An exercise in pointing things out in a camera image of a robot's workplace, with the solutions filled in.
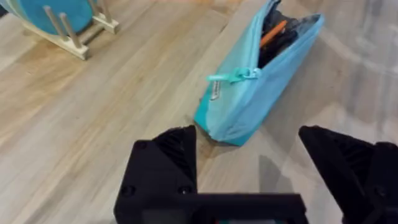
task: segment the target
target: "blue pencil case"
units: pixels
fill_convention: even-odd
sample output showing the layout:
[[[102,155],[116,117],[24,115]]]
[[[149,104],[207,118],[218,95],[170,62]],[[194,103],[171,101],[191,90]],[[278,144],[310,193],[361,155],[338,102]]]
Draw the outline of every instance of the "blue pencil case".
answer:
[[[298,37],[259,68],[264,18],[280,3],[270,0],[254,16],[231,52],[208,77],[210,84],[195,114],[195,122],[212,139],[242,146],[261,125],[303,62],[323,25],[320,14],[299,20]]]

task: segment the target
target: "dish rack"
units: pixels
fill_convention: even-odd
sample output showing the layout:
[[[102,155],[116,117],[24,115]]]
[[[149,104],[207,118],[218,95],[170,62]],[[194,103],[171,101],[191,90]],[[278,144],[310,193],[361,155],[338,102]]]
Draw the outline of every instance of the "dish rack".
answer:
[[[93,0],[87,1],[90,4],[91,10],[93,11],[93,22],[91,27],[86,28],[85,31],[80,34],[76,34],[73,31],[68,20],[68,15],[66,15],[64,12],[61,12],[58,16],[61,19],[62,26],[67,31],[68,35],[66,35],[61,27],[61,24],[58,22],[58,20],[56,20],[56,15],[54,15],[50,6],[44,6],[43,10],[49,17],[58,35],[48,34],[24,19],[22,19],[22,23],[26,29],[53,42],[80,59],[86,60],[90,56],[90,48],[87,46],[90,41],[92,41],[103,30],[106,30],[112,34],[116,34],[119,29],[119,22],[112,19],[105,0],[98,0],[100,7]]]

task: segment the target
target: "wood grain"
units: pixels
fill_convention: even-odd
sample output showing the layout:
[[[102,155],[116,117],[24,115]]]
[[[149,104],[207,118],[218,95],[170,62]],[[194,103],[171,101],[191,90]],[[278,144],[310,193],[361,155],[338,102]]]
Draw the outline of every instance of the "wood grain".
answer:
[[[193,123],[205,77],[265,1],[109,2],[121,31],[90,43],[87,62],[1,19],[0,223],[115,223],[133,142]],[[310,223],[340,223],[297,131],[318,124],[398,143],[397,9],[394,0],[284,0],[286,15],[321,12],[325,26],[245,146],[198,132],[200,191],[299,192]]]

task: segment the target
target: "orange pen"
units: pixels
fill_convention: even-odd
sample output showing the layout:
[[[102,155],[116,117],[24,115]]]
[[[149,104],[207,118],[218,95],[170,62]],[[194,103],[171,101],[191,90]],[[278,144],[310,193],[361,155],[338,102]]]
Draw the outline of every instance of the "orange pen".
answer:
[[[261,39],[260,48],[269,43],[272,38],[274,38],[279,32],[281,32],[287,24],[287,21],[280,22],[277,26],[275,26],[271,31],[269,31],[264,37]]]

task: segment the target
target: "zipper tag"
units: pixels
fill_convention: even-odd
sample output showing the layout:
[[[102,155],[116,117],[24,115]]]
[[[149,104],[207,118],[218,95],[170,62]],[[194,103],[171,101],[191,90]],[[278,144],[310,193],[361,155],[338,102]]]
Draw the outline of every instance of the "zipper tag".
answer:
[[[207,76],[208,81],[228,81],[230,83],[241,82],[244,80],[258,79],[261,74],[260,68],[235,68],[233,73],[215,74]]]

